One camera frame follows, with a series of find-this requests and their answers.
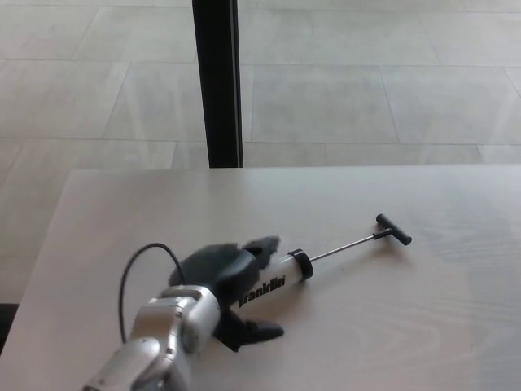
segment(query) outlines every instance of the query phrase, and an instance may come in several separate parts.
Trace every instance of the floor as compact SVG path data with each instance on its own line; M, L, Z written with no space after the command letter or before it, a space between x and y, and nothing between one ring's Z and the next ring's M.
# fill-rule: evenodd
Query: floor
M521 163L521 0L239 0L248 166ZM204 167L190 0L0 0L0 301L70 169Z

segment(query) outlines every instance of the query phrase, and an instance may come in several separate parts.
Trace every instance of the wood grain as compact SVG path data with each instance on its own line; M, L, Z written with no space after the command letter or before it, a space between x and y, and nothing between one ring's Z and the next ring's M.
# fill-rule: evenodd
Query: wood grain
M79 389L119 345L117 284L134 249L280 234L281 253L359 239L388 214L414 241L317 264L308 283L244 316L283 338L239 354L212 345L193 390L518 390L521 168L371 167L78 172L68 181L0 358L4 389ZM131 274L127 324L172 266Z

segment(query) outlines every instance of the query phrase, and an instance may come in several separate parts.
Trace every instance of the black t-handle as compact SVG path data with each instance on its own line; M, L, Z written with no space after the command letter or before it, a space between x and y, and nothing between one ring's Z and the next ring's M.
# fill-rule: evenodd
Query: black t-handle
M393 235L395 238L397 238L400 242L403 243L403 245L407 246L410 244L410 242L413 241L413 238L408 236L404 231L400 229L399 226L395 225L391 220L387 218L384 214L379 214L376 217L376 222L382 227L385 228L385 231L389 232L388 235Z

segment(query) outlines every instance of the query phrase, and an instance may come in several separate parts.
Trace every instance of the white pump barrel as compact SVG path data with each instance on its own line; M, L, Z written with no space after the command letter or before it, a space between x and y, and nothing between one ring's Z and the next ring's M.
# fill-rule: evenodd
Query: white pump barrel
M271 261L269 267L261 271L259 282L234 303L232 310L238 310L243 306L252 305L253 302L268 296L270 293L287 288L294 283L299 283L313 275L313 266L306 253L300 249L286 256Z

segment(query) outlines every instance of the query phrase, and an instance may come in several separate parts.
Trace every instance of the black pole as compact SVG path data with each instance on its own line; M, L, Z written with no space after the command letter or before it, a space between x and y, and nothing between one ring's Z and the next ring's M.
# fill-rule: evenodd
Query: black pole
M237 0L192 0L210 168L243 167Z

